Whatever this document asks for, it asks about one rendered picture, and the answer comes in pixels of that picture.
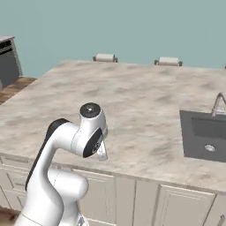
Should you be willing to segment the dark grey sink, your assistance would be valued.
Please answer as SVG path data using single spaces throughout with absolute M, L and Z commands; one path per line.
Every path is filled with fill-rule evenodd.
M 226 116 L 180 110 L 184 157 L 226 162 Z

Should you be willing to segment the cream drawer front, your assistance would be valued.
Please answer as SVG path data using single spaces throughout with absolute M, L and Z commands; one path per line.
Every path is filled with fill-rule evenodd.
M 24 191 L 27 171 L 0 169 L 0 185 L 6 191 Z

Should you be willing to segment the grey dishwasher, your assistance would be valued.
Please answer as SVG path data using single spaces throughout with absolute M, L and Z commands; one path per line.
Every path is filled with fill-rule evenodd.
M 11 85 L 22 76 L 14 36 L 0 35 L 0 90 Z

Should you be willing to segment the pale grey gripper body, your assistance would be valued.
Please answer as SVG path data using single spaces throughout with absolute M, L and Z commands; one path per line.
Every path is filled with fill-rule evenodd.
M 107 155 L 104 141 L 101 142 L 101 145 L 99 146 L 99 148 L 97 150 L 97 156 L 98 156 L 99 161 L 107 161 L 108 160 L 108 155 Z

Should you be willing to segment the silver tap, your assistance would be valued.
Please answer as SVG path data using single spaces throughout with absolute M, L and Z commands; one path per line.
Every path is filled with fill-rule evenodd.
M 220 101 L 223 101 L 225 108 L 224 109 L 219 109 L 219 104 Z M 211 116 L 215 117 L 216 115 L 226 115 L 226 98 L 222 93 L 219 93 L 216 98 L 215 98 L 215 103 L 214 107 L 212 108 L 211 111 Z

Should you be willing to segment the cream cupboard door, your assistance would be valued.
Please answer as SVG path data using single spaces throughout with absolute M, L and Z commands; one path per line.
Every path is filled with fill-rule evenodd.
M 221 215 L 225 216 L 222 226 L 226 226 L 226 195 L 217 195 L 207 215 L 204 226 L 217 226 Z
M 162 185 L 154 226 L 202 226 L 215 195 Z
M 116 226 L 114 177 L 78 169 L 73 172 L 88 180 L 88 192 L 79 202 L 79 206 L 90 226 Z

